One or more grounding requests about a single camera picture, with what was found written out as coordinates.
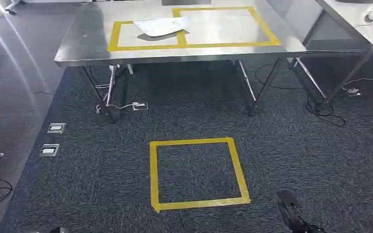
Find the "floor power socket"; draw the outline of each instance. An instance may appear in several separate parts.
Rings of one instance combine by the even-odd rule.
[[[134,111],[147,111],[149,109],[148,103],[145,101],[132,102],[132,109]]]
[[[361,93],[359,93],[358,88],[350,88],[346,90],[348,97],[356,97],[356,96],[361,96]]]

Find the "second steel table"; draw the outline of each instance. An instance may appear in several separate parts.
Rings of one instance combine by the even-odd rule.
[[[347,55],[347,54],[363,54],[360,60],[355,64],[349,74],[339,83],[334,90],[328,95],[320,88],[318,83],[311,76],[308,69],[298,58],[296,59],[307,76],[313,82],[314,86],[319,90],[324,101],[331,101],[343,87],[352,80],[356,74],[360,71],[362,66],[373,56],[373,23],[366,22],[365,17],[368,13],[373,12],[373,3],[359,4],[359,3],[344,3],[336,0],[315,0],[323,9],[320,16],[314,23],[308,36],[305,38],[303,44],[308,49],[307,53],[326,53],[331,55]],[[344,29],[352,39],[359,43],[353,43],[353,48],[349,48],[349,44],[341,44],[336,46],[336,49],[328,49],[327,51],[314,51],[311,48],[312,37],[314,33],[318,31],[321,25],[323,25],[324,18],[330,16],[342,29]]]
[[[111,122],[111,91],[116,66],[187,61],[235,61],[245,79],[252,107],[262,99],[286,58],[300,57],[305,47],[265,0],[212,0],[211,4],[170,5],[168,1],[113,1],[83,3],[55,57],[61,67],[81,67],[83,78]],[[133,20],[188,17],[183,31],[162,37],[142,33]],[[240,59],[277,58],[256,95]],[[102,98],[85,66],[110,66],[108,98]]]

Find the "metal table frame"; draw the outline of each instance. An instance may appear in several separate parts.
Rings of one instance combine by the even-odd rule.
[[[92,93],[96,97],[100,111],[107,116],[111,123],[115,123],[116,119],[113,116],[112,109],[109,107],[113,106],[120,109],[119,106],[110,104],[110,97],[112,96],[114,87],[113,84],[115,83],[114,71],[116,71],[116,69],[111,69],[108,95],[103,98],[91,78],[92,74],[83,66],[109,65],[110,67],[115,67],[118,66],[118,64],[230,60],[235,62],[236,69],[240,70],[242,74],[240,77],[244,79],[250,99],[248,107],[249,113],[251,114],[251,111],[258,106],[259,101],[264,98],[279,68],[286,62],[286,59],[304,56],[306,52],[302,43],[296,39],[295,33],[279,15],[273,11],[265,0],[237,0],[233,3],[230,3],[229,0],[212,0],[211,7],[175,7],[175,10],[172,6],[163,6],[160,0],[151,0],[142,2],[142,5],[145,4],[145,6],[140,8],[139,12],[135,15],[115,14],[116,9],[114,10],[114,8],[117,6],[119,6],[119,9],[125,8],[130,12],[140,4],[141,3],[138,4],[135,2],[120,2],[119,4],[117,2],[83,4],[55,57],[55,62],[59,66],[78,67],[81,77],[84,79],[84,82],[89,85]],[[254,39],[252,42],[238,40],[236,43],[230,43],[230,41],[233,40],[231,40],[231,38],[226,38],[225,41],[228,43],[220,43],[218,41],[205,39],[206,37],[204,37],[202,41],[188,44],[185,42],[185,34],[177,33],[176,49],[170,49],[164,46],[168,48],[168,50],[165,50],[164,54],[160,54],[159,49],[156,48],[157,46],[154,47],[155,50],[149,50],[149,47],[146,48],[146,50],[138,50],[139,47],[137,46],[139,45],[128,46],[127,44],[119,47],[120,50],[115,50],[118,48],[116,46],[116,48],[108,47],[107,51],[103,51],[103,47],[107,45],[108,33],[110,33],[110,40],[115,43],[115,37],[112,37],[111,34],[114,32],[116,34],[114,30],[120,28],[118,27],[120,24],[128,24],[128,22],[130,22],[128,20],[140,16],[149,16],[152,14],[150,10],[152,8],[164,17],[179,15],[180,11],[204,11],[202,14],[207,15],[209,11],[214,10],[246,10],[248,11],[246,13],[247,16],[254,18],[258,27],[254,33],[247,34]],[[99,27],[101,23],[107,28]],[[244,59],[245,57],[257,56],[262,58],[277,58],[272,71],[258,94],[254,92],[247,73],[240,61],[240,59]]]
[[[244,69],[244,66],[243,66],[242,62],[240,60],[235,60],[235,67],[237,68],[237,70],[240,70],[242,72],[242,76],[243,76],[245,85],[247,87],[248,95],[251,99],[251,102],[248,105],[249,115],[252,115],[253,111],[258,107],[259,102],[265,96],[265,93],[267,92],[267,90],[272,85],[272,82],[274,81],[274,79],[275,79],[276,75],[278,74],[280,68],[282,67],[282,65],[285,62],[286,62],[285,58],[278,58],[276,60],[276,62],[274,64],[271,72],[269,73],[268,78],[267,78],[265,84],[263,85],[262,89],[260,90],[260,92],[258,94],[255,94],[255,92],[254,92],[254,90],[251,86],[250,80],[248,78],[248,75],[245,72],[245,69]],[[101,112],[107,117],[108,121],[111,124],[116,123],[117,121],[114,118],[114,115],[109,108],[110,97],[112,97],[113,89],[114,89],[113,83],[115,82],[115,78],[116,78],[116,69],[111,70],[111,77],[110,77],[110,82],[109,82],[109,87],[108,87],[108,92],[107,92],[108,98],[105,100],[105,98],[102,98],[101,95],[99,94],[99,92],[97,91],[96,86],[94,84],[94,81],[92,80],[91,74],[87,71],[87,69],[85,67],[77,67],[77,68],[78,68],[79,72],[81,73],[82,79],[90,87],[91,92],[95,96],[95,98],[98,102],[98,105],[101,108]],[[134,74],[132,65],[128,64],[128,69],[129,69],[130,74]]]
[[[320,26],[323,17],[325,14],[330,15],[327,13],[324,9],[321,11],[319,17],[315,21],[314,25],[312,26],[311,30],[309,31],[308,35],[305,37],[303,41],[303,45],[307,48],[310,42],[312,41],[313,34],[317,31],[317,28]],[[348,73],[348,75],[339,83],[329,94],[326,94],[326,92],[319,86],[318,82],[314,79],[314,77],[311,75],[308,68],[305,66],[305,64],[301,61],[301,58],[294,59],[290,67],[295,68],[297,65],[300,65],[302,70],[305,72],[309,80],[313,83],[314,87],[318,90],[319,94],[323,98],[324,102],[330,102],[339,92],[342,90],[342,88],[350,81],[352,80],[356,74],[361,70],[361,68],[369,61],[373,56],[373,45],[360,33],[354,32],[351,30],[350,25],[346,25],[344,22],[342,22],[340,19],[337,19],[335,17],[331,17],[335,20],[335,22],[343,29],[346,30],[353,38],[358,38],[365,40],[367,42],[366,48],[362,50],[330,50],[330,51],[308,51],[306,53],[306,57],[308,56],[345,56],[345,55],[360,55],[361,58],[355,63],[353,69]],[[307,87],[306,82],[298,77],[298,80],[303,85],[303,87],[312,95],[311,90]]]

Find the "yellow tape rectangle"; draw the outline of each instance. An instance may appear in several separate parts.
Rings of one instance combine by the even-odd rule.
[[[185,202],[171,202],[159,203],[159,190],[158,190],[158,146],[177,146],[177,145],[191,145],[191,144],[206,144],[206,143],[227,143],[228,149],[231,154],[232,164],[234,166],[235,175],[237,177],[240,198],[227,198],[218,200],[200,200],[200,201],[185,201]],[[173,209],[187,209],[187,208],[200,208],[212,207],[223,205],[236,205],[248,204],[251,202],[247,184],[242,172],[241,164],[237,149],[233,138],[206,138],[206,139],[189,139],[189,140],[174,140],[174,141],[152,141],[150,142],[150,177],[151,177],[151,206],[159,213],[161,210]]]
[[[112,27],[111,39],[107,47],[108,51],[134,51],[134,50],[166,50],[166,49],[193,49],[193,48],[214,48],[214,47],[246,47],[246,46],[278,46],[281,42],[269,29],[267,24],[261,19],[252,6],[242,7],[204,7],[204,8],[173,8],[174,17],[181,17],[182,11],[216,11],[216,10],[248,10],[254,20],[257,22],[268,41],[245,42],[245,43],[216,43],[216,44],[188,44],[185,37],[185,31],[176,33],[178,44],[176,45],[152,45],[152,46],[130,46],[120,47],[119,35],[122,24],[132,24],[132,21],[117,21]]]

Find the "carpet floor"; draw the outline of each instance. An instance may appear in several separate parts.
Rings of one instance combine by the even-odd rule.
[[[256,68],[272,62],[244,61],[255,90]],[[329,85],[350,63],[308,61]],[[229,61],[134,68],[118,79],[114,104],[146,100],[150,109],[114,110],[116,124],[95,113],[80,74],[66,69],[0,232],[287,233],[274,197],[289,189],[307,222],[329,233],[373,233],[373,82],[357,84],[362,97],[334,102],[347,122],[336,127],[305,109],[300,89],[271,89],[248,116],[243,81]],[[269,68],[257,76],[265,80]],[[107,69],[92,69],[107,82]],[[373,60],[361,76],[373,78]],[[273,85],[300,87],[287,68]],[[46,134],[56,122],[67,124],[65,132]],[[234,139],[251,203],[155,212],[149,143],[217,137]],[[61,144],[58,155],[39,158],[47,143]],[[160,202],[240,197],[226,144],[162,146],[157,154]]]

